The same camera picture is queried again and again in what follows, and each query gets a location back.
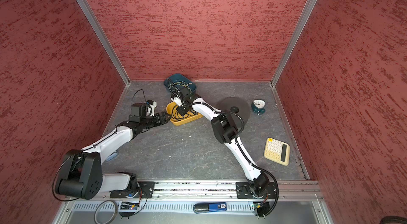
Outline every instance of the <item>black bracket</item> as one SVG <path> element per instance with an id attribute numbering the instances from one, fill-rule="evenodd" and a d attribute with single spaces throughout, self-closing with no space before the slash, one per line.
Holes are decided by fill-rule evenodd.
<path id="1" fill-rule="evenodd" d="M 142 198 L 151 198 L 153 196 L 155 182 L 138 182 L 138 184 L 143 191 Z M 127 194 L 123 191 L 110 192 L 110 198 L 126 198 L 130 200 L 130 198 L 127 198 L 125 195 Z"/>
<path id="2" fill-rule="evenodd" d="M 274 182 L 269 182 L 266 189 L 269 198 L 276 198 L 276 192 L 274 189 L 276 189 L 276 184 Z M 237 198 L 253 198 L 248 182 L 236 182 L 236 194 Z M 261 198 L 266 198 L 266 193 L 264 193 Z"/>

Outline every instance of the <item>calculator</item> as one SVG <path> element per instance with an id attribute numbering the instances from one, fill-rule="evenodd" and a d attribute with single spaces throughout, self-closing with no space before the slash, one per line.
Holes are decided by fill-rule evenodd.
<path id="1" fill-rule="evenodd" d="M 288 166 L 288 160 L 290 159 L 290 146 L 284 142 L 269 137 L 266 141 L 264 157 L 277 162 L 278 164 Z"/>

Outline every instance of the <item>clock face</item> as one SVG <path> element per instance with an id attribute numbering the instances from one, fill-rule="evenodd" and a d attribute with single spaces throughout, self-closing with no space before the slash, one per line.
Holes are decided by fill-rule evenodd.
<path id="1" fill-rule="evenodd" d="M 254 104 L 258 109 L 262 109 L 262 108 L 264 108 L 264 106 L 266 105 L 266 102 L 264 102 L 264 100 L 261 100 L 261 99 L 255 99 L 255 100 L 253 100 L 253 104 Z"/>

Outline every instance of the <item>metal corner post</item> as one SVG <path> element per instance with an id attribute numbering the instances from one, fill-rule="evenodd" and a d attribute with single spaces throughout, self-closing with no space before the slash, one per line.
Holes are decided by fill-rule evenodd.
<path id="1" fill-rule="evenodd" d="M 317 0 L 307 0 L 305 3 L 305 6 L 301 12 L 300 18 L 298 19 L 298 23 L 295 26 L 294 32 L 290 38 L 290 41 L 288 42 L 287 48 L 285 49 L 282 58 L 280 60 L 280 63 L 277 66 L 276 72 L 273 75 L 272 78 L 272 85 L 276 86 L 278 79 L 280 78 L 282 71 L 284 70 L 285 65 L 288 62 L 288 59 L 291 56 L 291 53 L 300 38 L 300 35 L 302 33 L 302 30 L 304 29 L 305 24 L 308 21 L 309 16 L 311 15 L 311 12 L 317 3 Z"/>
<path id="2" fill-rule="evenodd" d="M 92 9 L 88 1 L 86 0 L 76 0 L 84 12 L 86 18 L 88 19 L 90 25 L 92 26 L 93 30 L 95 31 L 96 35 L 98 36 L 100 42 L 102 43 L 103 47 L 105 48 L 107 54 L 109 55 L 110 59 L 113 62 L 113 65 L 117 69 L 120 74 L 120 77 L 123 79 L 123 82 L 126 85 L 129 85 L 130 78 L 127 75 L 123 65 L 121 64 L 119 58 L 117 57 L 112 45 L 110 44 L 105 32 L 102 29 L 102 26 L 99 24 L 98 20 L 96 19 L 95 14 L 93 13 Z"/>

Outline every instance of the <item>dark blue plastic bin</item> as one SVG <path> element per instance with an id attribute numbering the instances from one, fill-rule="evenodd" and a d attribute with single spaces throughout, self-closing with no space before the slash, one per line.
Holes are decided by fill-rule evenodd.
<path id="1" fill-rule="evenodd" d="M 181 74 L 174 74 L 168 77 L 169 79 L 171 79 L 171 81 L 175 84 L 178 82 L 185 82 L 186 84 L 188 84 L 189 88 L 191 89 L 192 93 L 195 94 L 196 90 L 197 90 L 197 86 L 192 83 L 189 79 L 187 79 L 186 77 L 184 77 Z M 170 89 L 168 88 L 168 83 L 167 83 L 167 79 L 164 80 L 164 85 L 167 88 L 167 91 L 170 92 Z M 178 90 L 182 89 L 183 86 L 181 85 L 176 85 L 176 88 Z"/>

